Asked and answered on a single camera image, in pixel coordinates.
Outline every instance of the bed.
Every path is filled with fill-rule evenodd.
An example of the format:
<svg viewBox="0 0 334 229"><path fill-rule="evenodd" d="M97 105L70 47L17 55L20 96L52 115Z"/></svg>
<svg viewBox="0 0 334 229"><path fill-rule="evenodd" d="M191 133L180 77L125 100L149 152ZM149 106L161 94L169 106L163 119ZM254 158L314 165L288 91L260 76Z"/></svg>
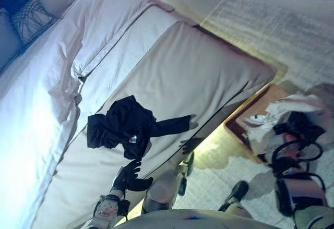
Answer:
<svg viewBox="0 0 334 229"><path fill-rule="evenodd" d="M11 16L24 8L15 1ZM134 95L157 120L195 116L196 128L151 139L139 175L156 177L185 158L180 141L206 137L276 72L160 0L31 1L48 26L31 37L19 29L24 49L0 77L5 228L75 228L91 218L129 162L121 146L87 147L88 116L114 101ZM142 197L127 194L132 206Z"/></svg>

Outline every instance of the white duvet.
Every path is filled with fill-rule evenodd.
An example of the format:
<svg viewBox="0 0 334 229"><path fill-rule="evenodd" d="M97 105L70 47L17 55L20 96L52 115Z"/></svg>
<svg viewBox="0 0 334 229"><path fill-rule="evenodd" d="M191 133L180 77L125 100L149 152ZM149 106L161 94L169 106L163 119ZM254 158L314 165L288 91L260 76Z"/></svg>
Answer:
<svg viewBox="0 0 334 229"><path fill-rule="evenodd" d="M150 5L171 10L158 0L78 0L1 75L2 228L30 227L76 120L79 76Z"/></svg>

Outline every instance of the carpet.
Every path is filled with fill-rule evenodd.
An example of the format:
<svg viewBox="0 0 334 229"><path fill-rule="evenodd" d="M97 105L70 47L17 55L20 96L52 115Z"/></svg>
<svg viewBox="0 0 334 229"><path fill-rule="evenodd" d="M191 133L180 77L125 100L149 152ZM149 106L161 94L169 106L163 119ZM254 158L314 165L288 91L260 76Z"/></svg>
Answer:
<svg viewBox="0 0 334 229"><path fill-rule="evenodd" d="M275 83L286 92L317 94L334 114L334 29L262 2L222 0L200 24L215 35L278 68ZM221 125L195 150L194 170L186 195L175 209L217 210L239 180L249 182L242 205L254 219L279 228L293 228L276 208L270 168L240 152L241 146ZM311 164L324 179L326 197L334 206L334 143Z"/></svg>

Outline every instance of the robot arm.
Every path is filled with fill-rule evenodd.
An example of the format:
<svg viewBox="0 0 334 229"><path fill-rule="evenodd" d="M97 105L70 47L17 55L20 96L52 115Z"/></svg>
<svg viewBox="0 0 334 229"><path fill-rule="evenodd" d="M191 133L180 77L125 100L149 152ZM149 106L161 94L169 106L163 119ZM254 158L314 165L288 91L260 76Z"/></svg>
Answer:
<svg viewBox="0 0 334 229"><path fill-rule="evenodd" d="M277 125L274 130L285 138L285 143L273 153L270 164L276 177L278 210L285 216L293 216L298 229L331 228L334 226L334 209L327 206L325 184L320 176L300 166L300 162L321 157L323 150L316 139L325 131L298 112L292 112L287 122ZM310 159L299 159L300 152L310 144L318 148L318 154Z"/></svg>
<svg viewBox="0 0 334 229"><path fill-rule="evenodd" d="M140 166L140 160L136 159L127 166L121 167L109 194L100 196L100 200L94 209L93 219L87 229L110 229L116 225L118 215L127 216L130 202L124 199L126 189L144 191L153 182L153 178L137 178Z"/></svg>

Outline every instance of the black cloth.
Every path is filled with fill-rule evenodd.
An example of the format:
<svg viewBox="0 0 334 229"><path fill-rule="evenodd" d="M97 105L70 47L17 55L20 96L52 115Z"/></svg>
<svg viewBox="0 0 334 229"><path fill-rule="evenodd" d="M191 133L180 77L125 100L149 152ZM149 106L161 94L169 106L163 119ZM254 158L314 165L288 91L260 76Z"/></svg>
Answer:
<svg viewBox="0 0 334 229"><path fill-rule="evenodd" d="M106 115L88 117L87 145L124 147L124 157L141 159L150 137L178 134L189 130L190 115L156 121L150 110L143 108L133 95L115 101Z"/></svg>

